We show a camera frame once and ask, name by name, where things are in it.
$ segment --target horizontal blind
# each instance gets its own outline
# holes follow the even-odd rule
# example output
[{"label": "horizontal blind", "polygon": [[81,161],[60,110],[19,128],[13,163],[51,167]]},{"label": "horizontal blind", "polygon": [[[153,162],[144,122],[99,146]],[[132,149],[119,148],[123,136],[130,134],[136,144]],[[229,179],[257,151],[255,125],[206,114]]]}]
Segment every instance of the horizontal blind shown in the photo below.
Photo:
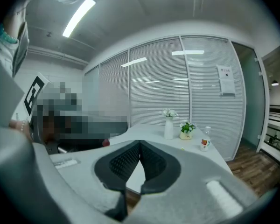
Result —
[{"label": "horizontal blind", "polygon": [[128,117],[128,51],[99,66],[99,109],[106,116]]},{"label": "horizontal blind", "polygon": [[138,123],[165,125],[164,108],[174,109],[175,126],[189,119],[189,83],[179,38],[158,40],[130,50],[131,126]]},{"label": "horizontal blind", "polygon": [[83,97],[84,110],[98,111],[98,66],[84,76]]},{"label": "horizontal blind", "polygon": [[[244,116],[240,64],[226,40],[183,37],[182,42],[185,50],[200,51],[197,55],[187,55],[192,90],[192,122],[202,130],[210,126],[212,143],[223,158],[230,159],[236,151]],[[231,66],[236,95],[221,95],[217,64]]]}]

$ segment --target table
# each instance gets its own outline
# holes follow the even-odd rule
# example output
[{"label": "table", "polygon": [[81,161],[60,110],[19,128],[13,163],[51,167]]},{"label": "table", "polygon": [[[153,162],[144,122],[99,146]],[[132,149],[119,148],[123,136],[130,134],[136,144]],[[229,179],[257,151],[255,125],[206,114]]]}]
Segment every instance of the table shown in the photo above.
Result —
[{"label": "table", "polygon": [[[217,149],[212,145],[209,146],[207,152],[202,152],[200,150],[201,138],[203,133],[197,127],[193,132],[193,138],[191,140],[181,140],[179,138],[180,127],[174,127],[174,136],[172,140],[167,140],[164,138],[164,126],[160,125],[148,125],[148,124],[137,124],[127,130],[122,135],[110,138],[110,145],[116,145],[121,142],[128,140],[146,140],[156,143],[161,143],[164,145],[169,145],[176,148],[183,148],[187,152],[192,152],[196,154],[203,155],[216,164],[232,173],[228,165],[224,161],[223,157],[217,151]],[[139,162],[135,168],[133,174],[126,183],[126,187],[133,192],[140,193],[141,186],[145,181],[144,169]]]}]

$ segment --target potted plant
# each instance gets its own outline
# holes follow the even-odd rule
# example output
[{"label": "potted plant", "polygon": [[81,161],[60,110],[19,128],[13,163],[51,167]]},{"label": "potted plant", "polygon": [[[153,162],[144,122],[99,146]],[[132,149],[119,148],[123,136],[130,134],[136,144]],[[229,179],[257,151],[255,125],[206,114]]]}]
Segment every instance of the potted plant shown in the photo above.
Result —
[{"label": "potted plant", "polygon": [[186,120],[183,124],[180,124],[180,127],[181,133],[179,137],[182,140],[190,140],[193,137],[193,130],[196,128],[195,125]]},{"label": "potted plant", "polygon": [[177,113],[171,109],[164,109],[163,115],[166,116],[164,138],[171,140],[173,139],[173,117],[177,115]]}]

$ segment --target bottle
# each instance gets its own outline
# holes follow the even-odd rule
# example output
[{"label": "bottle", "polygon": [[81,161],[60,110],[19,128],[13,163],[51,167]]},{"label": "bottle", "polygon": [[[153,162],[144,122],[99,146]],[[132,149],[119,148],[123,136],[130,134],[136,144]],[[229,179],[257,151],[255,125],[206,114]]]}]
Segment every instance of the bottle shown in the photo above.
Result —
[{"label": "bottle", "polygon": [[206,152],[210,146],[210,127],[206,126],[201,140],[201,151]]}]

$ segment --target vase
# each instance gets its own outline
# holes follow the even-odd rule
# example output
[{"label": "vase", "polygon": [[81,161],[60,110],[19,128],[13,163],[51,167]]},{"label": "vase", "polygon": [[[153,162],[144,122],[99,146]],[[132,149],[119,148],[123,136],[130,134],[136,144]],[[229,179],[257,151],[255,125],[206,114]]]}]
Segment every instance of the vase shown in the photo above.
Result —
[{"label": "vase", "polygon": [[166,117],[164,138],[167,140],[173,139],[173,117]]},{"label": "vase", "polygon": [[179,134],[179,137],[180,137],[182,140],[190,140],[190,139],[192,139],[192,137],[193,137],[193,133],[192,133],[192,132],[187,132],[187,133],[181,132],[181,133]]}]

